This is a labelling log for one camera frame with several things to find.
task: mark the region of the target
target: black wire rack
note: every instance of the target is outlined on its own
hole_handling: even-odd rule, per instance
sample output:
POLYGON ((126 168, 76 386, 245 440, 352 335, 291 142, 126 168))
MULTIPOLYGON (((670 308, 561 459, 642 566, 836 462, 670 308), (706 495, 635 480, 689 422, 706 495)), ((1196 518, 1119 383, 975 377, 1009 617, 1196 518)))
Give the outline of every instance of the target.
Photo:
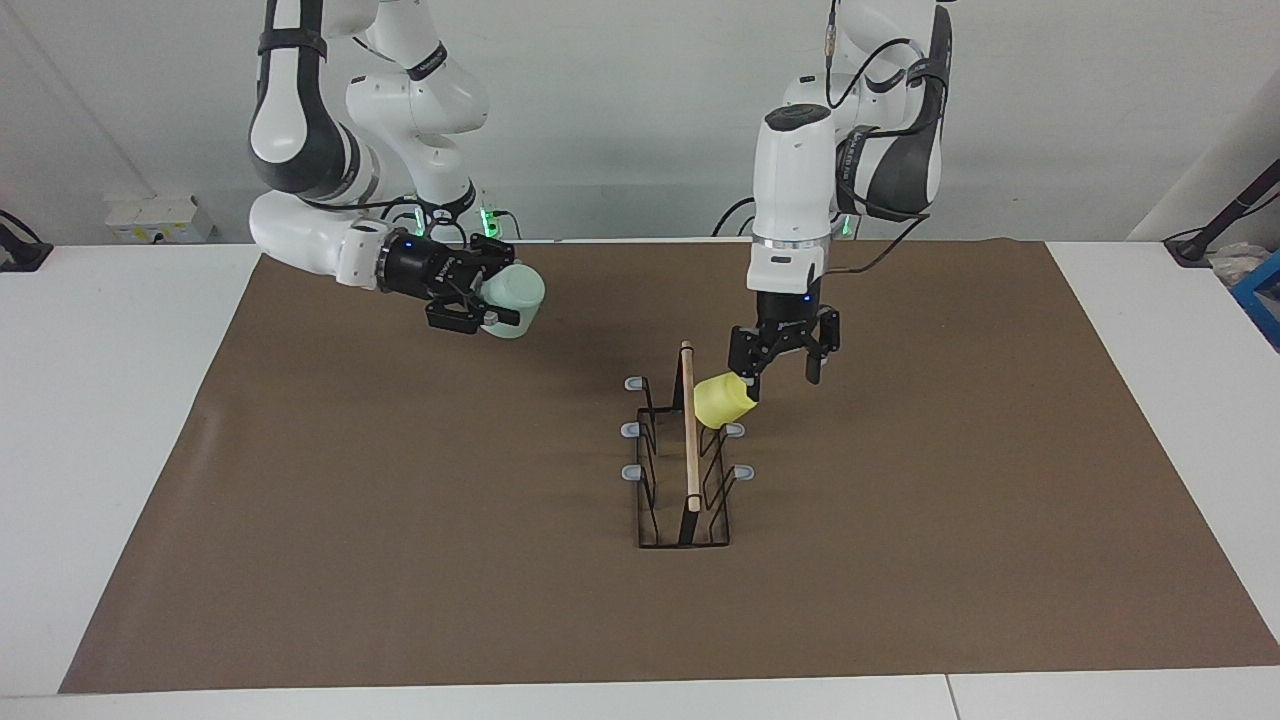
POLYGON ((682 439, 685 428, 684 388, 685 354, 676 366, 672 402, 658 407, 653 388, 644 377, 627 378, 626 388, 644 393, 644 405, 636 420, 622 427, 622 436, 635 441, 635 464, 622 469, 622 478, 636 487, 636 542, 641 550, 691 550, 726 547, 732 539, 728 497, 739 480, 750 480, 755 470, 726 460, 727 441, 740 438, 745 428, 728 423, 713 430, 698 423, 698 466, 700 479, 691 488, 687 475, 672 471, 675 456, 687 452, 682 439), (664 455, 669 446, 678 452, 664 455), (659 478, 659 466, 667 478, 659 478))

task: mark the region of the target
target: white wall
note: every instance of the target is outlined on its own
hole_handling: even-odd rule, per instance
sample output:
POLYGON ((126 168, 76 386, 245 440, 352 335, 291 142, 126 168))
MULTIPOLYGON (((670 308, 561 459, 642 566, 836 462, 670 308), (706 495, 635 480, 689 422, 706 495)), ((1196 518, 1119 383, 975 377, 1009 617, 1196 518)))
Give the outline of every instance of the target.
MULTIPOLYGON (((246 238, 262 190, 244 150, 262 0, 6 5, 106 135, 50 100, 50 73, 18 77, 20 31, 5 22, 0 206, 54 241, 105 242, 101 196, 145 183, 197 195, 230 240, 246 238)), ((750 191, 759 118, 788 78, 820 68, 826 22, 823 0, 433 10, 494 97, 489 124, 461 138, 474 174, 543 237, 707 233, 750 191)), ((1124 238, 1266 81, 1280 27, 1276 0, 951 10, 954 95, 929 237, 1124 238)), ((346 44, 330 56, 339 99, 347 78, 380 65, 346 44)))
MULTIPOLYGON (((1221 138, 1202 155, 1134 228, 1129 240, 1162 240, 1206 225, 1280 158, 1280 70, 1240 113, 1221 138)), ((1272 188, 1263 201, 1280 187, 1272 188)), ((1212 245, 1251 242, 1280 249, 1280 201, 1226 229, 1212 245)))

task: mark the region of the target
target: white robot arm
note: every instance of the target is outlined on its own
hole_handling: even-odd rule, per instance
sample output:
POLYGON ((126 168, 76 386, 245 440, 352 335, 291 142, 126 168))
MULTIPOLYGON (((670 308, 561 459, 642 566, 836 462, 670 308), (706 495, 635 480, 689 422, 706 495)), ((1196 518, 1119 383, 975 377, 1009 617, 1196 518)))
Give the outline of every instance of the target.
POLYGON ((250 211, 262 250, 343 284, 426 300, 433 327, 524 334, 545 288, 515 263, 509 245, 467 232, 477 193, 461 151, 444 136, 480 128, 489 99, 448 56, 425 3, 268 0, 259 55, 250 150, 259 177, 274 188, 250 211), (399 70, 352 79, 347 109, 404 163, 413 196, 388 188, 378 151, 325 108, 320 68, 328 40, 360 33, 399 70), (380 219, 399 205, 422 211, 421 234, 380 219))
POLYGON ((754 401, 777 356, 804 350, 817 384, 840 348, 840 315, 820 302, 832 215, 928 217, 951 67, 951 18, 940 1, 948 0, 833 0, 826 72, 792 82, 787 104, 760 126, 746 281, 756 325, 733 328, 730 343, 730 369, 754 401), (856 73, 831 72, 837 50, 856 73))

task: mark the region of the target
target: black stand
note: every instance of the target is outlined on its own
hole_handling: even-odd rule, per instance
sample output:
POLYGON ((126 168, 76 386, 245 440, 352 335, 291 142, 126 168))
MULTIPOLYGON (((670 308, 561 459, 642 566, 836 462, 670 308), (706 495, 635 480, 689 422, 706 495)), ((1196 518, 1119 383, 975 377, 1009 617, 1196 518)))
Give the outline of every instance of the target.
MULTIPOLYGON (((622 436, 636 441, 636 462, 622 470, 622 478, 636 486, 636 541, 641 550, 690 550, 726 547, 731 542, 728 495, 737 480, 750 480, 755 470, 724 460, 727 439, 742 437, 739 424, 719 430, 698 425, 698 454, 703 468, 699 495, 689 495, 685 478, 662 484, 658 479, 659 437, 685 427, 684 354, 676 366, 672 402, 657 407, 648 378, 628 378, 628 391, 644 392, 645 404, 636 410, 636 421, 622 427, 622 436)), ((669 439, 664 439, 666 447, 669 439)), ((681 452, 684 457, 684 446, 681 452)))
POLYGON ((1204 229, 1196 233, 1196 237, 1183 241, 1166 240, 1165 247, 1169 254, 1184 268, 1208 268, 1210 264, 1204 260, 1208 246, 1235 220, 1243 218, 1249 208, 1257 205, 1262 196, 1276 184, 1280 184, 1280 160, 1271 163, 1271 167, 1263 170, 1258 179, 1244 188, 1244 192, 1219 213, 1210 224, 1204 225, 1204 229))
POLYGON ((18 236, 3 224, 0 224, 0 247, 13 258, 0 264, 0 273, 35 273, 54 251, 52 245, 18 240, 18 236))

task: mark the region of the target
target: brown surface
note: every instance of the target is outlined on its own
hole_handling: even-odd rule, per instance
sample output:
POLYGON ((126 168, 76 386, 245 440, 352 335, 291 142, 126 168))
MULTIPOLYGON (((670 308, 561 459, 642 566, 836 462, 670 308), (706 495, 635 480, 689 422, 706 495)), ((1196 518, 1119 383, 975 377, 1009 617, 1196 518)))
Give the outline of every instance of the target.
POLYGON ((845 348, 771 369, 733 546, 675 552, 622 380, 686 337, 718 372, 746 247, 521 255, 521 342, 264 260, 63 691, 1280 662, 1042 246, 831 279, 845 348))

